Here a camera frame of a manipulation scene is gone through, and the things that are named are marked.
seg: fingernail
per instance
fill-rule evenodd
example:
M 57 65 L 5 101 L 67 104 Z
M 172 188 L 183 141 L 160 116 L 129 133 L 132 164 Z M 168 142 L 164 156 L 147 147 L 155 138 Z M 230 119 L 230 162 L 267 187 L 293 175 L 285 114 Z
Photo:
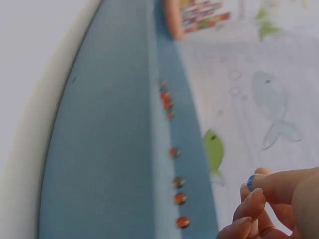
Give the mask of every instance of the fingernail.
M 247 181 L 247 187 L 249 189 L 249 191 L 253 191 L 254 187 L 253 187 L 253 181 L 255 178 L 261 178 L 261 177 L 265 177 L 264 174 L 259 174 L 259 173 L 255 173 L 254 175 L 251 175 Z
M 243 183 L 241 186 L 240 186 L 240 188 L 244 188 L 244 187 L 246 187 L 247 186 L 247 183 Z
M 244 218 L 237 219 L 236 221 L 233 222 L 233 225 L 242 224 L 242 223 L 244 223 L 246 221 L 247 222 L 251 222 L 252 218 L 251 217 L 244 217 Z
M 257 192 L 264 193 L 264 191 L 261 188 L 256 188 L 248 195 L 248 197 L 246 198 L 246 201 L 249 202 L 249 200 L 251 200 L 251 198 L 253 197 L 254 193 L 257 193 Z

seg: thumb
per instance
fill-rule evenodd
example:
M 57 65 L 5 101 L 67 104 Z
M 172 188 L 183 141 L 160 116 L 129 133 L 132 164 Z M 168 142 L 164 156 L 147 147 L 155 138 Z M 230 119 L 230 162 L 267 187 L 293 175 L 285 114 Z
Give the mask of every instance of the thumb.
M 318 170 L 319 168 L 292 170 L 270 175 L 256 173 L 248 179 L 247 186 L 250 191 L 263 189 L 269 203 L 291 204 L 297 186 Z

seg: play mat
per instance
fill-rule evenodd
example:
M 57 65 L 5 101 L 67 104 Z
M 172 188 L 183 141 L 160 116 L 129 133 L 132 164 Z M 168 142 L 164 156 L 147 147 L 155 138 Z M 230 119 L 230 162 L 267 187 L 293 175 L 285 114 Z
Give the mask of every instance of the play mat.
M 24 160 L 3 163 L 3 238 L 212 239 L 256 168 L 318 166 L 319 1 L 181 0 L 181 41 L 160 0 L 98 4 L 25 111 Z M 46 161 L 23 154 L 45 151 L 51 118 Z

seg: fish drawing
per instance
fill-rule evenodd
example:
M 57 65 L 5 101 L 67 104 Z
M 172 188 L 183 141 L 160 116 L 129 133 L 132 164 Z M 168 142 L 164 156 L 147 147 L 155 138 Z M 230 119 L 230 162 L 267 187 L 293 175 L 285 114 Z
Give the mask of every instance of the fish drawing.
M 278 84 L 275 77 L 263 71 L 256 71 L 253 74 L 252 91 L 256 105 L 272 124 L 263 140 L 262 149 L 266 150 L 271 147 L 279 136 L 291 142 L 300 141 L 301 134 L 296 125 L 285 121 L 288 94 L 285 88 Z
M 215 132 L 208 130 L 204 136 L 204 144 L 212 182 L 223 186 L 224 178 L 218 170 L 224 157 L 223 143 Z

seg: blue border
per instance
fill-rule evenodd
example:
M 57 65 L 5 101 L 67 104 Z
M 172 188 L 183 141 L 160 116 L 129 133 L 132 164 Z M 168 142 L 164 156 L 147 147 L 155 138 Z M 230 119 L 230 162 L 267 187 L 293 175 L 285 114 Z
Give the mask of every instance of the blue border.
M 191 225 L 182 231 L 184 239 L 212 239 L 218 233 L 216 212 L 204 154 L 199 124 L 188 81 L 178 51 L 164 23 L 162 5 L 155 9 L 159 75 L 167 81 L 174 100 L 175 118 L 171 121 L 172 145 L 181 149 L 176 160 L 176 175 L 185 178 L 181 189 L 187 194 L 187 203 L 179 207 L 181 216 L 188 216 Z
M 54 125 L 40 239 L 153 239 L 145 0 L 105 0 L 76 57 Z

